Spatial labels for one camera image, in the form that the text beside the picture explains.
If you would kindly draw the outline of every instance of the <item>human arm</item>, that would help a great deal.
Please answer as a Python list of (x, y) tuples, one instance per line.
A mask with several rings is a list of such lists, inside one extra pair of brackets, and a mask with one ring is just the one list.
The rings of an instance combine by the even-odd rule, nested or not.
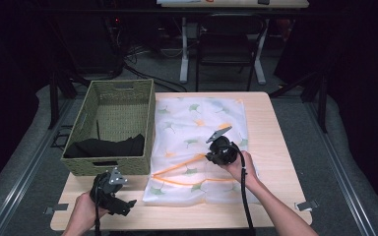
[[(108, 210), (100, 207), (98, 213), (99, 217), (103, 217)], [(95, 225), (95, 218), (95, 203), (91, 199), (90, 192), (82, 193), (76, 198), (75, 207), (63, 236), (84, 234)]]
[[(275, 225), (276, 230), (284, 235), (317, 235), (317, 233), (291, 208), (282, 203), (269, 189), (259, 180), (255, 174), (253, 160), (250, 153), (242, 152), (245, 159), (246, 173), (245, 186), (260, 201), (266, 213)], [(240, 156), (228, 165), (221, 168), (228, 171), (234, 179), (241, 181), (241, 160)]]

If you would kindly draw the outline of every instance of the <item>white cloth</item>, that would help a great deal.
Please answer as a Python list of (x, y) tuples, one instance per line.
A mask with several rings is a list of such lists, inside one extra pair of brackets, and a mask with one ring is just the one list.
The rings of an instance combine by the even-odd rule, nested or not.
[[(247, 150), (241, 99), (164, 98), (157, 101), (155, 117), (156, 139), (144, 202), (162, 206), (242, 203), (240, 184), (205, 158), (211, 144), (206, 144), (207, 139), (228, 126), (232, 128), (224, 136)], [(258, 202), (246, 192), (249, 203)]]

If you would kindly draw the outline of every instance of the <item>human hand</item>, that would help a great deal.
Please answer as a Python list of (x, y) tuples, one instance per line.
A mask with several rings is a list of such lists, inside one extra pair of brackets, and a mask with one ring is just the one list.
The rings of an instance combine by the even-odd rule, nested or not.
[[(252, 184), (253, 182), (258, 182), (259, 178), (256, 175), (256, 170), (254, 168), (251, 154), (245, 150), (242, 150), (241, 153), (244, 156), (245, 168), (246, 168), (246, 173), (247, 173), (247, 175), (245, 176), (245, 183), (248, 186), (249, 184)], [(240, 154), (237, 155), (237, 158), (235, 159), (234, 162), (228, 165), (220, 165), (220, 167), (228, 171), (236, 181), (241, 182), (242, 163), (241, 163)]]
[[(99, 217), (103, 217), (109, 210), (99, 207)], [(82, 235), (95, 225), (95, 203), (90, 192), (82, 193), (76, 198), (76, 204), (70, 215), (64, 236)]]

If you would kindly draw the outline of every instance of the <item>chair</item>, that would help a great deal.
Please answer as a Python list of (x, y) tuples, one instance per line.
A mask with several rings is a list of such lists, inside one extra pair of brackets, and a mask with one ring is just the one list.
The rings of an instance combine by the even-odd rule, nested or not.
[(196, 91), (200, 65), (241, 69), (249, 66), (249, 91), (260, 38), (266, 27), (266, 21), (253, 14), (211, 14), (201, 20), (197, 27)]

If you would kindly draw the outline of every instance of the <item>wire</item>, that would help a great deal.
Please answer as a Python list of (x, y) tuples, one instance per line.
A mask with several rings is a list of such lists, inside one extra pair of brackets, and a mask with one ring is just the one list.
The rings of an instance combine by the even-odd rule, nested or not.
[[(161, 82), (164, 82), (164, 83), (171, 84), (171, 85), (173, 85), (173, 86), (175, 86), (175, 87), (181, 88), (181, 89), (182, 89), (183, 91), (185, 91), (185, 92), (187, 91), (187, 89), (186, 89), (184, 86), (182, 86), (182, 85), (179, 85), (179, 84), (177, 84), (177, 83), (173, 83), (173, 82), (170, 82), (170, 81), (167, 81), (167, 80), (164, 80), (164, 79), (161, 79), (161, 78), (155, 77), (155, 76), (151, 76), (151, 75), (147, 75), (147, 74), (141, 73), (141, 72), (137, 71), (136, 69), (134, 69), (134, 68), (128, 66), (126, 63), (125, 63), (125, 65), (124, 65), (124, 69), (128, 70), (129, 72), (131, 72), (131, 73), (133, 73), (133, 74), (135, 74), (135, 75), (137, 75), (138, 77), (141, 77), (141, 78), (143, 78), (143, 79), (154, 79), (154, 80), (158, 80), (158, 81), (161, 81)], [(155, 82), (155, 84), (158, 85), (158, 86), (160, 86), (160, 87), (162, 87), (162, 88), (164, 88), (164, 89), (168, 89), (168, 90), (171, 90), (171, 91), (179, 92), (179, 90), (176, 90), (176, 89), (174, 89), (174, 88), (171, 88), (171, 87), (169, 87), (169, 86), (166, 86), (166, 85), (164, 85), (164, 84), (162, 84), (162, 83)]]
[(248, 208), (247, 196), (245, 192), (245, 176), (248, 173), (246, 173), (244, 155), (242, 154), (241, 150), (238, 148), (237, 145), (229, 145), (226, 147), (235, 149), (240, 154), (240, 157), (241, 157), (241, 197), (242, 197), (242, 203), (244, 205), (245, 216), (247, 217), (248, 228), (250, 230), (250, 234), (254, 236), (256, 235), (256, 230), (254, 229), (253, 221), (251, 220), (250, 209)]
[(97, 185), (94, 190), (94, 213), (96, 215), (94, 219), (94, 235), (100, 236), (100, 220), (99, 220), (99, 199), (98, 199), (98, 191), (99, 191), (99, 184), (100, 184), (100, 176), (97, 178)]
[(142, 53), (146, 53), (146, 52), (150, 52), (150, 50), (142, 45), (138, 45), (138, 46), (134, 46), (133, 47), (133, 51), (129, 51), (127, 53), (127, 56), (130, 56), (132, 54), (142, 54)]
[(128, 52), (127, 56), (125, 56), (124, 59), (126, 59), (127, 61), (129, 61), (133, 64), (137, 64), (137, 53), (136, 53), (137, 47), (134, 43), (130, 47), (132, 47), (133, 52), (132, 53)]
[[(171, 51), (171, 50), (179, 50), (179, 52), (178, 52), (177, 54), (175, 54), (175, 55), (168, 55), (167, 53), (164, 52), (164, 51)], [(176, 56), (182, 54), (183, 49), (181, 49), (181, 48), (175, 48), (175, 49), (174, 49), (174, 48), (161, 49), (160, 52), (161, 52), (161, 54), (163, 54), (164, 56), (169, 57), (169, 58), (172, 58), (172, 57), (176, 57)]]
[(176, 19), (173, 18), (174, 24), (176, 25), (177, 29), (180, 31), (180, 34), (182, 34), (182, 30), (180, 29), (180, 26), (177, 24)]
[(121, 28), (118, 29), (118, 34), (116, 35), (116, 45), (118, 48), (121, 48), (121, 41), (119, 40), (119, 34), (121, 34), (122, 30)]

